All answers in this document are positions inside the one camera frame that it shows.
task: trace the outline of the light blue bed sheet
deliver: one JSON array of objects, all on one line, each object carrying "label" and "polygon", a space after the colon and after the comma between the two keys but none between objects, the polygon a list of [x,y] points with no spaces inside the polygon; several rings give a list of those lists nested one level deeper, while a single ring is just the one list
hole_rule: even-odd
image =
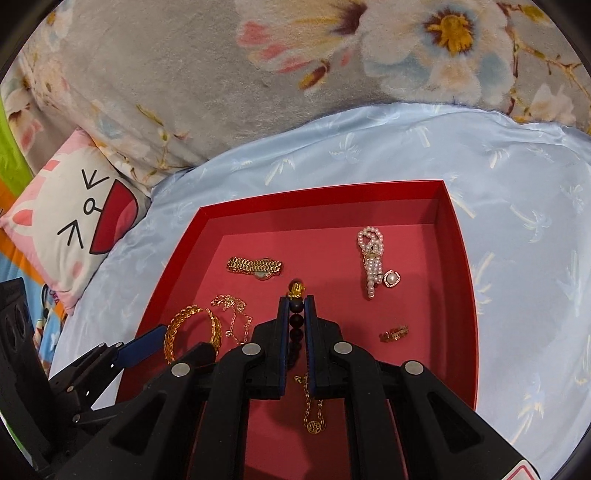
[{"label": "light blue bed sheet", "polygon": [[[52,372],[134,338],[203,205],[286,190],[443,179],[472,266],[478,413],[549,480],[591,422],[590,137],[459,106],[369,106],[228,151],[154,190],[61,334]],[[95,405],[115,399],[112,385]]]}]

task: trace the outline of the cartoon face pillow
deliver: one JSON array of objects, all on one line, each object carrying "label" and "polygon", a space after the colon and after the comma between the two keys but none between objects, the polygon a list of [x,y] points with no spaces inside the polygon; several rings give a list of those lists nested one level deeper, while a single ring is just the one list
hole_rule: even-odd
[{"label": "cartoon face pillow", "polygon": [[0,227],[71,313],[107,253],[149,204],[77,130],[0,218]]}]

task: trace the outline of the red and white sticker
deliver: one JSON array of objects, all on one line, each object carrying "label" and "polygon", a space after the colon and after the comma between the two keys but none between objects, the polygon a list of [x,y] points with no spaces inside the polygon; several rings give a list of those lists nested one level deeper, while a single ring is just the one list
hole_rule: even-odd
[{"label": "red and white sticker", "polygon": [[540,480],[540,477],[527,460],[522,460],[502,480]]}]

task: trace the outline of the red box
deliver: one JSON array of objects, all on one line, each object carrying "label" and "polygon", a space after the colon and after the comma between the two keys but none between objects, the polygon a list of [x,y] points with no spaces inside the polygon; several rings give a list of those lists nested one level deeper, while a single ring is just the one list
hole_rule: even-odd
[{"label": "red box", "polygon": [[[368,225],[384,234],[384,271],[401,275],[394,288],[376,287],[372,300],[365,294],[356,239]],[[230,257],[269,257],[282,261],[283,271],[259,281],[228,272]],[[187,305],[210,307],[218,294],[244,300],[252,326],[266,322],[275,317],[279,297],[296,277],[304,281],[306,294],[314,295],[318,315],[340,324],[346,340],[380,361],[421,361],[475,407],[478,334],[472,280],[452,201],[439,180],[300,190],[199,209],[164,270],[137,335],[168,324]],[[220,307],[212,311],[227,330],[232,313]],[[378,334],[401,324],[408,325],[407,337],[379,341]],[[240,317],[235,332],[239,338],[243,334]],[[187,320],[177,335],[177,357],[209,337],[207,314]],[[220,355],[235,346],[224,338]],[[118,399],[139,393],[164,366],[164,355],[156,354],[126,371]],[[310,435],[302,425],[306,404],[292,377],[304,374],[305,368],[302,354],[289,372],[281,401],[251,403],[245,478],[349,477],[342,402],[324,403],[327,427],[320,434]]]}]

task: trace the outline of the cartoon mouth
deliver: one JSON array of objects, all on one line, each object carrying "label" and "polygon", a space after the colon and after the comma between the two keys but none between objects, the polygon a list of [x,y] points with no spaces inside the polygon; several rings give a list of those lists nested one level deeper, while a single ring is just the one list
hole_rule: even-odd
[{"label": "cartoon mouth", "polygon": [[138,201],[129,188],[115,180],[96,224],[90,253],[103,255],[111,251],[118,240],[134,224],[138,215]]}]

